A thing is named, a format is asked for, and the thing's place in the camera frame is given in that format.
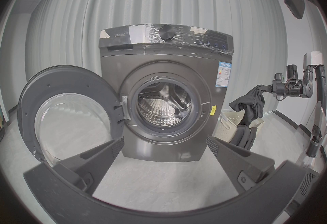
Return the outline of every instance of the laundry basket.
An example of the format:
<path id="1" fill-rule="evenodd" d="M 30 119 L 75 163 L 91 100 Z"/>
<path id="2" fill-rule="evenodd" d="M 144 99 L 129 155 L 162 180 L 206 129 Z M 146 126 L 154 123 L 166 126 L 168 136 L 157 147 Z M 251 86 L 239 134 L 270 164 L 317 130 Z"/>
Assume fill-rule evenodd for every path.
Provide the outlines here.
<path id="1" fill-rule="evenodd" d="M 214 137 L 221 140 L 230 142 L 233 139 L 237 130 L 237 125 L 240 123 L 244 116 L 244 111 L 240 112 L 221 112 L 220 118 L 217 123 Z M 264 120 L 262 118 L 255 119 L 251 124 L 251 127 L 258 127 L 257 133 L 261 129 Z"/>

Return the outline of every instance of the energy label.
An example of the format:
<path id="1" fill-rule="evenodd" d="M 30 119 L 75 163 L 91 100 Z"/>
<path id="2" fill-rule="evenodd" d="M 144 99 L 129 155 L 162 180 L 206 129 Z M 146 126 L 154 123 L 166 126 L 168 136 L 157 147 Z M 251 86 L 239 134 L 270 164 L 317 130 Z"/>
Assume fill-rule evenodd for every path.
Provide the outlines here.
<path id="1" fill-rule="evenodd" d="M 216 87 L 227 87 L 230 74 L 231 63 L 219 62 Z"/>

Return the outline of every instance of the black cloth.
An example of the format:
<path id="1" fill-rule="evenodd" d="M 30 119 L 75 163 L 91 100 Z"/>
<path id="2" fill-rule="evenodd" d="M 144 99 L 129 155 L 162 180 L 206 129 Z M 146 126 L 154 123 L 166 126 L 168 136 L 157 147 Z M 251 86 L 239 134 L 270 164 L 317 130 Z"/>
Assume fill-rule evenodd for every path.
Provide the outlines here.
<path id="1" fill-rule="evenodd" d="M 257 118 L 262 118 L 264 116 L 264 97 L 262 93 L 264 91 L 258 90 L 259 87 L 264 85 L 257 85 L 246 95 L 241 96 L 235 101 L 231 102 L 229 106 L 236 112 L 244 110 L 244 116 L 238 125 L 250 126 Z"/>
<path id="2" fill-rule="evenodd" d="M 252 127 L 250 129 L 246 125 L 237 126 L 235 135 L 230 143 L 249 151 L 253 145 L 257 129 L 257 127 Z"/>

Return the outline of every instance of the front-loading washing machine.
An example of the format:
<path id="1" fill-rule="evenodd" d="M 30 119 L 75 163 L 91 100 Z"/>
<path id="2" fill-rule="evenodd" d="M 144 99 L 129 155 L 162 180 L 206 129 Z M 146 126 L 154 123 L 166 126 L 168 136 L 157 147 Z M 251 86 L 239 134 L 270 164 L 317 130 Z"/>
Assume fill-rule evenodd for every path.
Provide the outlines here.
<path id="1" fill-rule="evenodd" d="M 125 105 L 124 156 L 199 160 L 225 98 L 232 36 L 141 24 L 101 31 L 99 47 L 102 77 Z"/>
<path id="2" fill-rule="evenodd" d="M 212 135 L 225 98 L 231 71 L 231 35 L 192 26 L 141 24 L 101 31 L 102 78 L 81 67 L 47 68 L 29 80 L 18 105 L 18 124 L 26 146 L 39 160 L 58 160 L 92 148 L 101 132 L 89 133 L 69 147 L 70 155 L 53 155 L 58 145 L 53 132 L 66 129 L 72 114 L 94 115 L 107 126 L 111 139 L 125 139 L 125 157 L 160 161 L 199 160 Z M 47 129 L 42 128 L 47 122 Z M 74 130 L 75 136 L 85 132 Z M 48 138 L 43 141 L 41 135 Z"/>

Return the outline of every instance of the tiled floor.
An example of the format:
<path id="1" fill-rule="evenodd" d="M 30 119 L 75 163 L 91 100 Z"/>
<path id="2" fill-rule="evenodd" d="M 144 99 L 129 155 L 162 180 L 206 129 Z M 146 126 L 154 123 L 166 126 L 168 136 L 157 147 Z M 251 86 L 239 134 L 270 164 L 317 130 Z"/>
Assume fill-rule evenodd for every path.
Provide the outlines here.
<path id="1" fill-rule="evenodd" d="M 271 157 L 275 167 L 284 160 L 296 162 L 303 151 L 301 130 L 295 130 L 275 114 L 264 117 L 252 152 Z M 28 189 L 22 173 L 39 162 L 28 151 L 20 136 L 16 114 L 0 143 L 0 166 L 21 200 L 41 222 L 54 223 Z M 323 169 L 316 160 L 315 170 Z M 183 211 L 223 202 L 237 196 L 227 175 L 207 148 L 197 162 L 159 163 L 124 157 L 121 153 L 94 193 L 103 201 L 146 211 Z M 284 212 L 275 221 L 283 223 Z"/>

